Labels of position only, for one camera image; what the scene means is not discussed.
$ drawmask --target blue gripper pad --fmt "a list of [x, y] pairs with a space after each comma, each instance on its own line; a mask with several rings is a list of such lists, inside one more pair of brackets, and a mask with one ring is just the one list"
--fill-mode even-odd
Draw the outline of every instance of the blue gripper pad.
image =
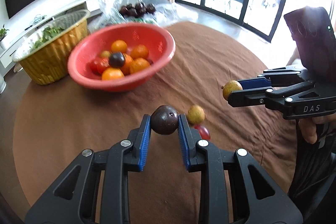
[[264, 88], [267, 86], [272, 86], [271, 80], [266, 79], [265, 77], [257, 77], [252, 79], [245, 79], [245, 80], [239, 80], [238, 81], [243, 90], [249, 90], [249, 89], [257, 89], [257, 88]]
[[178, 132], [178, 138], [180, 140], [183, 162], [184, 162], [185, 168], [189, 170], [190, 168], [189, 146], [187, 143], [187, 138], [185, 136], [185, 130], [184, 130], [183, 122], [181, 119], [181, 115], [178, 116], [177, 132]]
[[137, 136], [137, 139], [141, 138], [141, 143], [139, 146], [139, 161], [138, 161], [138, 167], [140, 171], [143, 171], [143, 168], [146, 164], [147, 160], [147, 152], [148, 152], [148, 146], [149, 146], [149, 140], [151, 138], [151, 117], [149, 115], [144, 116], [139, 128], [139, 133]]

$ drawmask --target red plastic bowl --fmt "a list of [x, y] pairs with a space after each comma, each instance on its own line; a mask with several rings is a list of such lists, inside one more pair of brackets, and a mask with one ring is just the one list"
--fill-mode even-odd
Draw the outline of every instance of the red plastic bowl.
[[[104, 50], [110, 50], [116, 40], [124, 40], [128, 45], [128, 53], [133, 47], [142, 44], [149, 50], [149, 59], [153, 64], [133, 75], [122, 79], [101, 80], [94, 74], [89, 63]], [[89, 88], [122, 92], [132, 90], [149, 80], [172, 59], [175, 52], [175, 41], [165, 29], [151, 24], [126, 23], [101, 29], [86, 37], [71, 52], [68, 70], [71, 78], [78, 84]]]

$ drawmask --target bowl rim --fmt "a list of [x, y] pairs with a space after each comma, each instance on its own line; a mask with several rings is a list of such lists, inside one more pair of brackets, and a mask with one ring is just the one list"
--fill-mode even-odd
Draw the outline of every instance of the bowl rim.
[[[90, 79], [83, 75], [81, 75], [76, 70], [76, 61], [78, 58], [79, 51], [83, 44], [89, 43], [89, 39], [91, 40], [93, 37], [98, 37], [101, 33], [117, 29], [120, 27], [145, 27], [149, 29], [156, 30], [160, 32], [160, 34], [163, 35], [167, 42], [166, 50], [163, 52], [162, 57], [155, 62], [152, 66], [150, 66], [147, 69], [144, 69], [140, 72], [135, 73], [134, 75], [127, 75], [121, 79], [115, 79], [115, 80], [97, 80], [97, 79]], [[145, 23], [136, 23], [136, 22], [130, 22], [130, 23], [121, 23], [116, 24], [113, 26], [105, 27], [103, 29], [100, 29], [97, 32], [94, 32], [93, 34], [89, 35], [85, 39], [83, 39], [71, 52], [69, 60], [68, 60], [68, 71], [71, 76], [71, 78], [78, 84], [92, 88], [92, 89], [110, 89], [110, 88], [118, 88], [123, 85], [127, 85], [133, 82], [137, 82], [139, 80], [143, 80], [144, 78], [148, 77], [148, 70], [151, 70], [151, 73], [149, 75], [154, 75], [156, 72], [158, 72], [160, 69], [162, 69], [168, 62], [173, 58], [175, 53], [176, 45], [175, 40], [173, 36], [168, 32], [166, 29], [163, 29], [159, 26], [152, 25], [152, 24], [145, 24]]]
[[[87, 20], [90, 16], [90, 11], [87, 10], [87, 9], [81, 9], [81, 10], [77, 10], [77, 11], [74, 11], [74, 12], [71, 12], [71, 13], [68, 13], [68, 14], [65, 14], [65, 15], [61, 15], [57, 18], [55, 18], [54, 20], [51, 20], [50, 22], [47, 22], [46, 24], [44, 24], [42, 27], [40, 27], [41, 29], [44, 29], [46, 28], [48, 25], [52, 24], [55, 20], [60, 20], [62, 17], [66, 17], [68, 15], [71, 15], [71, 14], [75, 14], [75, 13], [79, 13], [79, 12], [85, 12], [85, 15], [80, 19], [78, 20], [76, 23], [74, 23], [73, 25], [71, 25], [69, 28], [65, 29], [64, 31], [60, 32], [57, 36], [55, 36], [53, 39], [50, 39], [48, 40], [46, 43], [44, 43], [42, 46], [38, 47], [37, 49], [33, 50], [32, 52], [30, 52], [28, 55], [22, 57], [22, 58], [16, 58], [16, 55], [14, 54], [13, 58], [12, 58], [12, 61], [17, 63], [17, 62], [20, 62], [30, 56], [32, 56], [34, 53], [38, 52], [39, 50], [41, 50], [42, 48], [48, 46], [50, 43], [54, 42], [55, 40], [57, 40], [58, 38], [60, 38], [61, 36], [65, 35], [66, 33], [70, 32], [72, 29], [78, 27], [80, 24], [82, 24], [85, 20]], [[31, 36], [33, 36], [36, 32], [38, 32], [39, 30], [36, 30], [35, 32], [33, 32], [29, 37], [27, 37], [22, 43], [21, 45], [18, 47], [18, 49], [23, 46], [23, 44], [30, 39]]]

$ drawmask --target clear plastic bag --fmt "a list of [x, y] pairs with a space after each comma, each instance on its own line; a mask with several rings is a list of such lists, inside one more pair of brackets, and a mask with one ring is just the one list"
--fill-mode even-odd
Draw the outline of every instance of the clear plastic bag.
[[[103, 14], [89, 24], [91, 33], [106, 26], [126, 22], [142, 22], [165, 27], [179, 21], [196, 21], [198, 18], [196, 12], [176, 3], [170, 3], [168, 0], [98, 0], [98, 2]], [[146, 5], [153, 4], [156, 11], [154, 14], [145, 14], [141, 18], [123, 17], [119, 13], [123, 5], [139, 2], [144, 2]]]

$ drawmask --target triangular cutout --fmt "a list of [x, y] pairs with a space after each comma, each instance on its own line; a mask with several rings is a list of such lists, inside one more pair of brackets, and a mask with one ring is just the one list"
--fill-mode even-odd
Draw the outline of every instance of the triangular cutout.
[[264, 199], [269, 196], [273, 196], [275, 194], [275, 191], [263, 178], [259, 171], [253, 165], [249, 165], [248, 169], [257, 199]]
[[72, 199], [82, 167], [77, 165], [55, 189], [54, 195], [67, 200]]

